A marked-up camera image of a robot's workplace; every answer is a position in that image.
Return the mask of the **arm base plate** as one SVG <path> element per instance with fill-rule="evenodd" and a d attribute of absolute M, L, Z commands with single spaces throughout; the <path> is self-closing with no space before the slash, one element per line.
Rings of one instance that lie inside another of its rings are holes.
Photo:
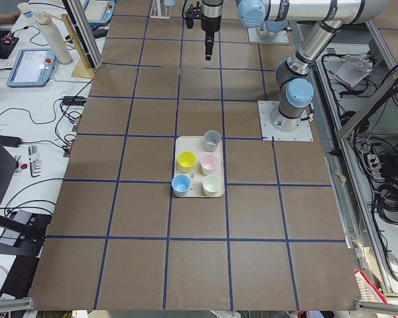
<path fill-rule="evenodd" d="M 289 43 L 285 29 L 282 29 L 279 32 L 271 32 L 267 29 L 261 31 L 260 28 L 249 28 L 247 31 L 250 43 L 272 45 L 287 45 Z"/>
<path fill-rule="evenodd" d="M 279 101 L 258 101 L 261 136 L 268 141 L 312 142 L 313 135 L 306 109 L 301 117 L 288 119 L 279 112 Z"/>

